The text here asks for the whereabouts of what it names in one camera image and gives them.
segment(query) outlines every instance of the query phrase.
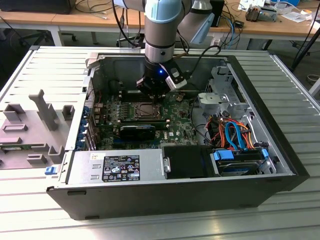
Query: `slotted aluminum surface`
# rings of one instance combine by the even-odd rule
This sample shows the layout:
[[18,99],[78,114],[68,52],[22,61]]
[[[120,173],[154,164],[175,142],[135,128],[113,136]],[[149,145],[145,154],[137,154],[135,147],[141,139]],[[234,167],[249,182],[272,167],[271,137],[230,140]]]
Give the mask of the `slotted aluminum surface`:
[[[90,52],[112,53],[119,49],[41,47],[29,51],[9,80],[12,84],[8,83],[1,91],[4,97],[0,110],[5,103],[21,101],[25,107],[34,108],[27,97],[39,88],[45,89],[45,99],[56,108],[77,101],[86,75],[85,57]],[[1,170],[0,238],[318,240],[319,106],[277,57],[263,51],[222,51],[221,54],[237,57],[311,175],[310,179],[293,191],[276,194],[258,208],[75,221],[46,194],[46,186],[57,178],[46,178],[44,169]]]

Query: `motherboard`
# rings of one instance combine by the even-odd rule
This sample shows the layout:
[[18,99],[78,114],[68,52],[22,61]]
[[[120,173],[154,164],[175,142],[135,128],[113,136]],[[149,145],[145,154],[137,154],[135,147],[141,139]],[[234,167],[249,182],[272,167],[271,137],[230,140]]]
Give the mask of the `motherboard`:
[[156,104],[137,94],[109,96],[94,109],[97,150],[197,145],[190,103],[181,92],[170,93]]

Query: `black box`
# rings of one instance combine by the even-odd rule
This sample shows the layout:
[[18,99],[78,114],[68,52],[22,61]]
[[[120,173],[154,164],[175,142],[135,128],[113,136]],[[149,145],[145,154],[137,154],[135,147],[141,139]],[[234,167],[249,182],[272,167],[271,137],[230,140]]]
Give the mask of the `black box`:
[[76,0],[0,0],[3,12],[69,14]]
[[218,27],[225,0],[210,0],[210,3],[212,6],[212,13],[214,14],[214,19],[211,27]]

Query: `warning label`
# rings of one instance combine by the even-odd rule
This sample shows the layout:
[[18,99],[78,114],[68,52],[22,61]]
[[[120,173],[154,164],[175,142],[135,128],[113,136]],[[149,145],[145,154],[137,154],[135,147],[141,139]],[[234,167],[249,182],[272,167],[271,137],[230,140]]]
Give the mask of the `warning label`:
[[104,182],[140,180],[139,155],[105,156],[102,168]]

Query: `wooden desk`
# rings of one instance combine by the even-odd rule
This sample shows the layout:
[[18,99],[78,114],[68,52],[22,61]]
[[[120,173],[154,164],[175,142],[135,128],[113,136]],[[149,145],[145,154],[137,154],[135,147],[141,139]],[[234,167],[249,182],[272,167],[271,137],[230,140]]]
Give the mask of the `wooden desk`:
[[[244,22],[244,28],[241,34],[242,39],[271,39],[271,40],[294,40],[301,41],[307,36],[310,29],[310,22],[303,21],[296,23],[282,16],[277,17],[276,22],[246,21],[244,11],[238,11],[238,3],[240,0],[227,0],[227,5],[232,15],[237,16],[235,19]],[[90,6],[103,4],[106,0],[89,0]],[[299,4],[300,8],[313,8],[319,4],[318,1]],[[78,6],[83,11],[88,11],[88,6],[84,2]],[[111,5],[102,5],[94,8],[95,11],[111,8]],[[120,17],[122,9],[117,8],[118,17]],[[30,12],[1,12],[0,16],[8,21],[13,28],[16,29],[37,29],[49,30],[52,33],[56,46],[63,46],[60,31],[83,31],[83,32],[119,32],[112,9],[106,10],[106,14],[97,13],[97,15],[105,16],[107,19],[100,18],[91,13],[83,13],[73,9],[69,15],[52,14],[52,13],[30,13]],[[144,30],[144,15],[141,13],[141,32]],[[128,10],[128,25],[130,33],[137,33],[139,30],[138,12]],[[0,28],[8,26],[0,20]],[[218,40],[225,37],[230,28],[226,20],[220,21],[219,27],[212,27],[208,36]]]

